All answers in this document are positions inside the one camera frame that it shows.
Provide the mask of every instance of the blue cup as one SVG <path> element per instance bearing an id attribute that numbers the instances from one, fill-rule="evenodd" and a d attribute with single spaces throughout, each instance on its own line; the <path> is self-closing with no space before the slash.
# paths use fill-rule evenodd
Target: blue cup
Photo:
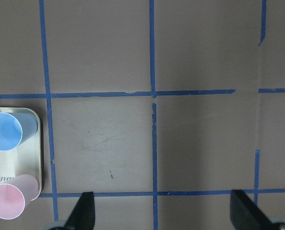
<path id="1" fill-rule="evenodd" d="M 29 139 L 37 131 L 33 115 L 0 113 L 0 151 L 9 151 Z"/>

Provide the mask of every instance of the metal screw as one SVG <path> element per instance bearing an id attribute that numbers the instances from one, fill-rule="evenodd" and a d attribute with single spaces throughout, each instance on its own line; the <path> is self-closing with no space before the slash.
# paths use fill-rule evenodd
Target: metal screw
<path id="1" fill-rule="evenodd" d="M 285 224 L 280 224 L 279 230 L 285 230 Z"/>

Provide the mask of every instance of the white tray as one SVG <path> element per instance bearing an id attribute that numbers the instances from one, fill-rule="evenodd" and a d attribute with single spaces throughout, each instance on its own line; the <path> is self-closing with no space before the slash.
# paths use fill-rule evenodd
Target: white tray
<path id="1" fill-rule="evenodd" d="M 42 168 L 41 168 L 41 124 L 38 115 L 27 108 L 0 108 L 4 113 L 28 113 L 32 114 L 38 124 L 37 132 L 28 140 L 13 150 L 0 151 L 0 184 L 21 174 L 30 174 L 39 182 L 39 192 L 33 200 L 41 193 Z"/>

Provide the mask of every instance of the cup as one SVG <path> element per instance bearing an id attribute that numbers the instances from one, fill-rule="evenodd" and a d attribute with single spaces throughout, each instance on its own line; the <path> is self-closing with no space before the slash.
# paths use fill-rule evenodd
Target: cup
<path id="1" fill-rule="evenodd" d="M 37 179 L 29 174 L 19 175 L 0 184 L 0 218 L 14 219 L 20 216 L 38 191 Z"/>
<path id="2" fill-rule="evenodd" d="M 32 114 L 0 113 L 0 151 L 9 151 L 29 139 L 37 131 Z"/>

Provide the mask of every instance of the grid square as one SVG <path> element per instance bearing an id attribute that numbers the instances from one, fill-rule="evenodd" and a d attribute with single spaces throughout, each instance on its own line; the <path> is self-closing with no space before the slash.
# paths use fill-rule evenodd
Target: grid square
<path id="1" fill-rule="evenodd" d="M 59 218 L 67 219 L 78 198 L 58 198 Z M 95 230 L 153 230 L 151 196 L 96 197 Z"/>
<path id="2" fill-rule="evenodd" d="M 261 1 L 154 2 L 158 90 L 256 87 Z"/>
<path id="3" fill-rule="evenodd" d="M 159 191 L 253 188 L 257 93 L 159 97 Z"/>
<path id="4" fill-rule="evenodd" d="M 158 229 L 234 229 L 230 195 L 159 196 Z"/>
<path id="5" fill-rule="evenodd" d="M 260 97 L 260 188 L 285 188 L 285 93 Z"/>
<path id="6" fill-rule="evenodd" d="M 266 16 L 266 38 L 261 46 L 261 87 L 285 88 L 285 0 L 268 0 Z"/>
<path id="7" fill-rule="evenodd" d="M 285 193 L 259 194 L 258 206 L 267 217 L 285 220 Z"/>
<path id="8" fill-rule="evenodd" d="M 16 219 L 0 219 L 0 230 L 42 229 L 45 224 L 52 223 L 53 221 L 52 199 L 37 198 Z"/>
<path id="9" fill-rule="evenodd" d="M 149 3 L 47 0 L 52 92 L 150 91 Z"/>
<path id="10" fill-rule="evenodd" d="M 0 94 L 44 92 L 38 1 L 0 1 Z"/>
<path id="11" fill-rule="evenodd" d="M 41 193 L 52 193 L 51 182 L 51 165 L 50 165 L 50 152 L 48 145 L 48 117 L 47 117 L 47 102 L 45 99 L 0 99 L 0 107 L 20 107 L 29 108 L 34 110 L 42 123 L 43 129 L 43 183 L 44 187 Z"/>
<path id="12" fill-rule="evenodd" d="M 152 99 L 53 99 L 59 193 L 152 191 Z"/>

